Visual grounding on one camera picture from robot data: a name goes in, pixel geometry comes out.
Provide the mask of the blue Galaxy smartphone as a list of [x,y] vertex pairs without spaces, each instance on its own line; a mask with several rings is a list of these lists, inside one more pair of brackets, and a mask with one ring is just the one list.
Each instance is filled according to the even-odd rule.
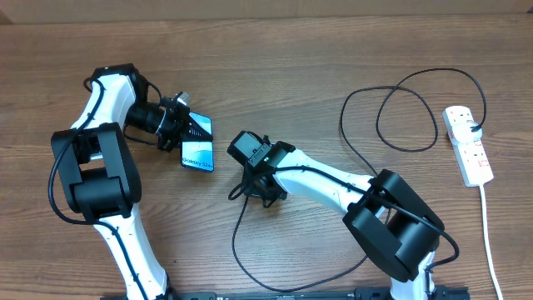
[[214,154],[212,142],[183,142],[182,161],[186,168],[194,168],[207,173],[214,171]]

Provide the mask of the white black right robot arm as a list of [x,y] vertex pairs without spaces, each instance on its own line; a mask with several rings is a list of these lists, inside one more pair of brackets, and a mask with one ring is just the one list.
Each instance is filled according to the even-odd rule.
[[270,143],[240,132],[227,149],[243,167],[231,199],[244,194],[269,208],[289,194],[309,197],[341,214],[366,256],[391,277],[393,299],[431,299],[436,287],[428,269],[443,222],[397,173],[343,172],[308,157],[286,142]]

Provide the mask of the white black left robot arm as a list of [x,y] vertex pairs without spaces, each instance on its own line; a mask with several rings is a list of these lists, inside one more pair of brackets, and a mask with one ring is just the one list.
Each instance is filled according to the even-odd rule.
[[99,67],[83,82],[91,93],[80,118],[51,137],[49,183],[59,179],[67,204],[106,242],[126,285],[126,299],[176,299],[142,224],[142,181],[125,134],[132,126],[157,137],[157,149],[179,148],[186,168],[214,170],[212,120],[192,112],[180,92],[149,102],[153,88],[131,63]]

